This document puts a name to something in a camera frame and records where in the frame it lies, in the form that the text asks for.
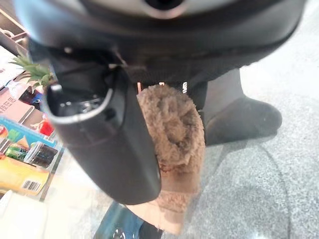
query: pineapple leaves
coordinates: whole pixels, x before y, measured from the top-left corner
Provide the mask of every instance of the pineapple leaves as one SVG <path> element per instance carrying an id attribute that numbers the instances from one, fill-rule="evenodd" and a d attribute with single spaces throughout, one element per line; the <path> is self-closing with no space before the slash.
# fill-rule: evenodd
<path id="1" fill-rule="evenodd" d="M 13 61 L 10 62 L 12 64 L 21 66 L 25 73 L 20 75 L 21 79 L 28 79 L 28 83 L 31 81 L 35 81 L 32 86 L 32 90 L 34 90 L 38 86 L 48 86 L 50 82 L 53 80 L 53 74 L 50 72 L 49 68 L 40 64 L 33 64 L 31 60 L 21 51 L 21 49 L 17 48 L 19 55 L 13 58 Z"/>
<path id="2" fill-rule="evenodd" d="M 31 76 L 30 79 L 28 80 L 28 83 L 31 82 L 31 81 L 39 81 L 41 79 L 42 78 L 40 76 Z"/>
<path id="3" fill-rule="evenodd" d="M 47 85 L 49 85 L 49 81 L 50 81 L 50 75 L 47 74 L 47 75 L 45 75 L 45 76 L 42 77 L 42 79 L 41 79 L 41 85 L 47 86 Z"/>
<path id="4" fill-rule="evenodd" d="M 35 88 L 37 88 L 38 86 L 40 86 L 41 84 L 39 82 L 35 82 L 32 86 L 32 93 L 34 92 Z"/>

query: leg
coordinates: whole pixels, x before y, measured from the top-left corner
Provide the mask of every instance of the leg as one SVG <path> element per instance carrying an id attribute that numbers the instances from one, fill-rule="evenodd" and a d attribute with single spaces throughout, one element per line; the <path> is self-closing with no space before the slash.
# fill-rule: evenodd
<path id="1" fill-rule="evenodd" d="M 207 94 L 204 91 L 200 83 L 188 95 L 199 106 L 206 145 L 270 136 L 281 126 L 282 116 L 276 108 L 244 95 L 238 69 L 208 82 Z"/>
<path id="2" fill-rule="evenodd" d="M 144 222 L 140 228 L 139 239 L 160 239 L 163 231 Z"/>

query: floor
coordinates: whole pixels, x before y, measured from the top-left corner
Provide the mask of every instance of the floor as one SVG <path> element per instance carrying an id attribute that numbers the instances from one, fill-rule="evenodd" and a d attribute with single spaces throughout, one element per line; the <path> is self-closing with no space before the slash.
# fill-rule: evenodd
<path id="1" fill-rule="evenodd" d="M 245 93 L 282 113 L 278 134 L 208 148 L 184 231 L 164 239 L 319 238 L 318 11 L 310 0 L 289 42 L 241 69 Z"/>

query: green battery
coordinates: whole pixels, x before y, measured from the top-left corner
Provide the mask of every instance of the green battery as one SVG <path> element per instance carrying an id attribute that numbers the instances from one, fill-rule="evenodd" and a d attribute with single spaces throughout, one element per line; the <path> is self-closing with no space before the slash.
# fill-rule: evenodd
<path id="1" fill-rule="evenodd" d="M 9 158 L 13 158 L 19 161 L 23 161 L 27 154 L 27 150 L 23 147 L 19 146 L 9 146 L 8 149 L 5 151 L 5 155 Z"/>

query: colorful packaging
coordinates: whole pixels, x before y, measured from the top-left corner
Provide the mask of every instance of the colorful packaging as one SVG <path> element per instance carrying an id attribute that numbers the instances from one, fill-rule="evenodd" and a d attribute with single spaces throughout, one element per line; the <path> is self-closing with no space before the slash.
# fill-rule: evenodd
<path id="1" fill-rule="evenodd" d="M 23 122 L 33 110 L 34 106 L 16 100 L 8 89 L 0 91 L 0 115 L 15 122 Z"/>
<path id="2" fill-rule="evenodd" d="M 28 164 L 35 164 L 47 168 L 57 153 L 58 150 L 43 143 L 33 143 L 23 161 Z"/>
<path id="3" fill-rule="evenodd" d="M 37 195 L 49 172 L 0 154 L 0 188 Z"/>
<path id="4" fill-rule="evenodd" d="M 23 159 L 26 157 L 27 153 L 27 148 L 17 143 L 13 143 L 7 148 L 4 154 L 9 158 L 13 158 L 23 162 Z"/>
<path id="5" fill-rule="evenodd" d="M 46 136 L 51 136 L 51 134 L 54 132 L 53 126 L 50 124 L 48 121 L 44 121 L 41 128 L 40 128 L 40 133 L 46 135 Z"/>
<path id="6" fill-rule="evenodd" d="M 29 84 L 8 81 L 5 87 L 9 89 L 10 94 L 17 100 L 19 99 L 23 103 L 34 106 L 37 110 L 40 110 L 42 94 L 37 90 L 32 90 Z"/>
<path id="7" fill-rule="evenodd" d="M 3 116 L 0 116 L 0 137 L 4 137 L 26 148 L 30 148 L 31 144 L 36 142 L 44 143 L 49 147 L 54 147 L 57 144 L 56 140 L 50 140 L 49 137 Z"/>

